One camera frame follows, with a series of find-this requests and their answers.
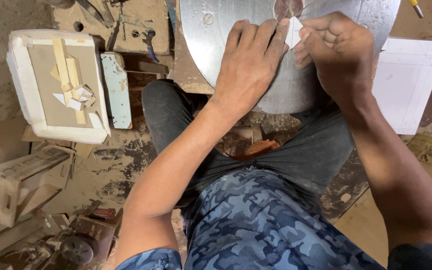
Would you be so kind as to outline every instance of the knee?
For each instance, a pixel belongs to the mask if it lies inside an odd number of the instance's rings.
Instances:
[[[177,95],[176,91],[172,80],[159,79],[152,81],[142,90],[142,106],[143,108],[151,108],[157,105],[163,105],[165,101],[170,101],[174,95]]]

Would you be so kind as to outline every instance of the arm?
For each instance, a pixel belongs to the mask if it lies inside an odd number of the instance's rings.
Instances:
[[[268,89],[283,51],[288,50],[284,44],[288,27],[287,19],[279,25],[274,19],[261,26],[248,20],[235,23],[214,95],[131,189],[124,205],[116,265],[147,250],[178,249],[171,212],[209,151]]]
[[[389,250],[432,244],[432,179],[384,119],[371,94],[373,35],[340,12],[303,22],[298,68],[314,62],[339,105],[386,225]]]

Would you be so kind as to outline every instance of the yellow handle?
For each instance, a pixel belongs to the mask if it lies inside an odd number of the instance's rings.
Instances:
[[[418,0],[408,0],[411,6],[416,6],[418,4]]]

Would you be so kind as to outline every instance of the man's left hand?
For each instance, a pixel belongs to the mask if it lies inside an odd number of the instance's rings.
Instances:
[[[237,121],[248,113],[267,91],[289,49],[285,43],[289,27],[289,19],[279,24],[276,19],[261,25],[250,24],[249,20],[234,24],[210,99],[231,120]]]

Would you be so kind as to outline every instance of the fingernail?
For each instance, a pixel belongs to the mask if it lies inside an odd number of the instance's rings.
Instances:
[[[290,24],[290,20],[288,18],[284,18],[280,22],[281,25],[288,26]]]
[[[307,28],[301,28],[301,30],[299,31],[299,37],[301,38],[301,41],[304,42],[306,41],[306,39],[309,37],[309,35],[311,34],[311,32],[307,29]]]

